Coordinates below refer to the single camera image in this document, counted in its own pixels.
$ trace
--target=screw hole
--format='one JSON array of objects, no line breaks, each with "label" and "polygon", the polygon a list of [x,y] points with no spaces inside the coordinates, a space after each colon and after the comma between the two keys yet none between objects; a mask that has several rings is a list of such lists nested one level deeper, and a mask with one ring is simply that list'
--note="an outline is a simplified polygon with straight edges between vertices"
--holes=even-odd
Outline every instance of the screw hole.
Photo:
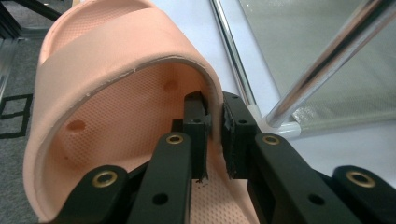
[{"label": "screw hole", "polygon": [[346,178],[348,178],[352,183],[363,188],[373,188],[375,186],[375,181],[370,176],[358,171],[347,172]]},{"label": "screw hole", "polygon": [[275,145],[280,143],[280,141],[279,141],[279,139],[277,137],[270,136],[270,135],[264,136],[262,141],[264,141],[264,143],[266,143],[268,145],[273,145],[273,146],[275,146]]},{"label": "screw hole", "polygon": [[163,205],[168,202],[168,195],[164,193],[159,193],[152,197],[152,202],[157,205]]},{"label": "screw hole", "polygon": [[166,138],[166,142],[169,144],[179,144],[181,142],[183,142],[183,137],[180,135],[171,135],[169,137]]},{"label": "screw hole", "polygon": [[163,89],[164,89],[166,92],[175,91],[175,90],[177,90],[177,88],[178,88],[177,82],[174,81],[174,80],[168,81],[168,82],[163,86]]},{"label": "screw hole", "polygon": [[308,196],[308,199],[311,203],[314,203],[316,205],[323,205],[325,204],[325,201],[322,197],[318,196],[317,194],[310,194]]},{"label": "screw hole", "polygon": [[76,119],[67,124],[66,128],[70,132],[79,133],[85,130],[85,122],[80,119]]},{"label": "screw hole", "polygon": [[97,188],[105,188],[112,185],[116,180],[117,174],[114,171],[102,171],[93,178],[92,184]]}]

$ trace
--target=white surface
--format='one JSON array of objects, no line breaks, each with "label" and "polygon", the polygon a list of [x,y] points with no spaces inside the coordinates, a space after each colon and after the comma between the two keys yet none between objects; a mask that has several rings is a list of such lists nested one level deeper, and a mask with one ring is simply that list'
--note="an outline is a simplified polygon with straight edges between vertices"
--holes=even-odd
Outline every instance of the white surface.
[{"label": "white surface", "polygon": [[[224,91],[237,93],[231,67],[209,1],[177,0],[153,2],[165,11],[218,73]],[[233,32],[242,62],[265,116],[279,95],[237,0],[222,6]],[[381,176],[396,188],[396,121],[336,130],[292,139],[290,143],[314,168],[325,175],[341,165],[357,165]]]}]

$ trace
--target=curved foam shell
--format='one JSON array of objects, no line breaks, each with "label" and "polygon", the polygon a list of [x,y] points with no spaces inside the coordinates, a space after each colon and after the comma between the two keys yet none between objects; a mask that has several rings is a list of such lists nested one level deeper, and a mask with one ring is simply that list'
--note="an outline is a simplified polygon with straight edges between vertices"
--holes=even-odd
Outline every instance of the curved foam shell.
[{"label": "curved foam shell", "polygon": [[192,184],[191,222],[257,222],[246,183],[229,180],[219,140],[221,86],[210,64],[149,1],[92,0],[49,30],[40,52],[24,186],[53,219],[91,169],[133,170],[200,91],[212,114],[206,184]]}]

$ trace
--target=black metal bracket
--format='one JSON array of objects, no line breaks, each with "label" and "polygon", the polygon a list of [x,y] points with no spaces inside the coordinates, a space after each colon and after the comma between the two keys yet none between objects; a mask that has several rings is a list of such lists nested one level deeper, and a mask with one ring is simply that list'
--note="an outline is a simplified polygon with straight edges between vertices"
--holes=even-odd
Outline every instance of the black metal bracket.
[{"label": "black metal bracket", "polygon": [[[184,133],[162,136],[150,162],[129,174],[108,165],[87,173],[51,223],[189,223],[210,129],[199,92],[186,96],[184,116],[173,125]],[[286,139],[259,133],[242,99],[227,92],[222,134],[228,173],[247,179],[260,223],[396,223],[396,190],[380,177],[355,166],[316,172]]]},{"label": "black metal bracket", "polygon": [[227,170],[248,180],[260,223],[396,223],[396,190],[381,178],[354,166],[323,175],[284,138],[254,127],[242,99],[224,93]]}]

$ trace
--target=gray floor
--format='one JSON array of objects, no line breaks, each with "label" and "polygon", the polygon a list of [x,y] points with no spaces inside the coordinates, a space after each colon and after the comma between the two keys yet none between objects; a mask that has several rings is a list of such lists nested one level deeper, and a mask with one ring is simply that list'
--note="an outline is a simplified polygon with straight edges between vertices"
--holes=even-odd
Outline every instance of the gray floor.
[{"label": "gray floor", "polygon": [[[49,21],[14,2],[2,2],[23,27],[50,27]],[[45,1],[65,12],[71,0]],[[43,38],[21,39],[11,65],[0,106],[0,223],[37,223],[22,181],[23,154],[30,128],[30,99],[34,93],[35,70]]]}]

